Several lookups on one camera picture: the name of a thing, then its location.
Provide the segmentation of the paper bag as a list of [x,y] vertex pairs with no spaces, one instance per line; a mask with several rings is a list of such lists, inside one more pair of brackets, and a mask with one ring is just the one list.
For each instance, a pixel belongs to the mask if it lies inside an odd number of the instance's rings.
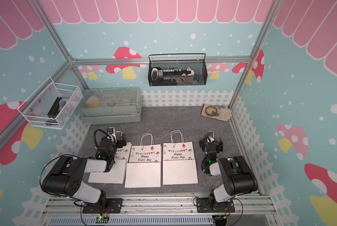
[[125,188],[160,187],[161,163],[161,144],[154,144],[152,134],[143,134],[140,145],[131,148],[126,169]]
[[115,163],[112,169],[109,172],[90,173],[88,182],[99,184],[123,184],[131,148],[131,142],[127,142],[126,146],[117,149]]
[[197,165],[193,143],[185,142],[180,130],[170,134],[171,142],[163,144],[163,185],[197,184]]

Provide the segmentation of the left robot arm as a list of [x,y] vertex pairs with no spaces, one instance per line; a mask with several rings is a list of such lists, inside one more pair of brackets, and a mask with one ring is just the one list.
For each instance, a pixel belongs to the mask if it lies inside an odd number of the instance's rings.
[[84,183],[86,173],[107,173],[115,164],[115,155],[124,147],[126,136],[122,131],[108,128],[106,131],[96,129],[93,134],[96,153],[83,158],[71,154],[56,157],[52,169],[44,179],[39,179],[43,192],[49,195],[71,197],[82,201],[83,213],[98,213],[101,216],[112,210],[113,201],[107,199],[106,192]]

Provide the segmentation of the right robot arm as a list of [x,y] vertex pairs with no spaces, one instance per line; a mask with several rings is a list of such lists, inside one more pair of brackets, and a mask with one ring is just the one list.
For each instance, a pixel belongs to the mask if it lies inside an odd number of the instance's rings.
[[214,138],[214,132],[208,131],[199,141],[200,148],[205,153],[201,162],[204,174],[220,176],[222,185],[213,189],[208,198],[194,198],[193,204],[198,213],[233,213],[233,200],[240,195],[246,195],[258,190],[258,182],[242,155],[218,158],[223,151],[221,139]]

